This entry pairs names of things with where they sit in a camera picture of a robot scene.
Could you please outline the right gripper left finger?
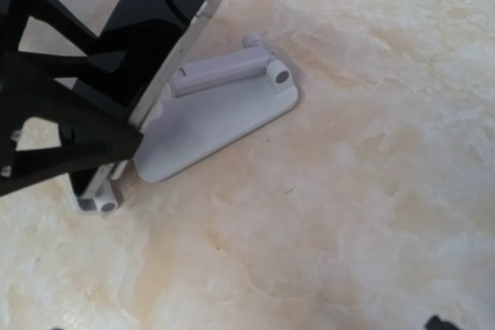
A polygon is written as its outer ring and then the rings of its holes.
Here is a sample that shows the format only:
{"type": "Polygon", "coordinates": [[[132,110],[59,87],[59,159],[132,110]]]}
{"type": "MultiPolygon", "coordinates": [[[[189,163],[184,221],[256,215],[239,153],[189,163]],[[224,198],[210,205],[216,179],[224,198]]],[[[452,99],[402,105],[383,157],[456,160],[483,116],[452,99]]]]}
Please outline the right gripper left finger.
{"type": "Polygon", "coordinates": [[[143,136],[58,82],[79,75],[83,57],[20,52],[30,17],[45,22],[85,53],[97,40],[59,0],[1,0],[1,194],[65,173],[130,159],[143,136]],[[90,131],[95,141],[17,149],[24,123],[38,117],[90,131]]]}

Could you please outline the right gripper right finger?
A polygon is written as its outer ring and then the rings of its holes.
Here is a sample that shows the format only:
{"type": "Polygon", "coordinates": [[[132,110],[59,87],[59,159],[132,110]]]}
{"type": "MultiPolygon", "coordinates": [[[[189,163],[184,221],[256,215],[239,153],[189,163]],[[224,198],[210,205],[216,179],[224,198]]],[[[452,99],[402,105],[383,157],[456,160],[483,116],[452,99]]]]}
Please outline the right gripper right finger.
{"type": "Polygon", "coordinates": [[[425,324],[425,330],[456,330],[456,326],[439,316],[432,316],[425,324]]]}

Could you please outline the white folding phone stand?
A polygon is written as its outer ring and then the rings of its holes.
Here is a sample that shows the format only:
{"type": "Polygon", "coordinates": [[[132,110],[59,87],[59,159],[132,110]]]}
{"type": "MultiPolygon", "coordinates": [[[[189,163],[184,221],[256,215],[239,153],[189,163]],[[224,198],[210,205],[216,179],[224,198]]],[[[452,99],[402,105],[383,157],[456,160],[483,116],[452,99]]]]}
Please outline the white folding phone stand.
{"type": "Polygon", "coordinates": [[[161,182],[290,111],[299,100],[295,64],[250,34],[241,49],[189,62],[169,81],[132,159],[139,177],[161,182]]]}

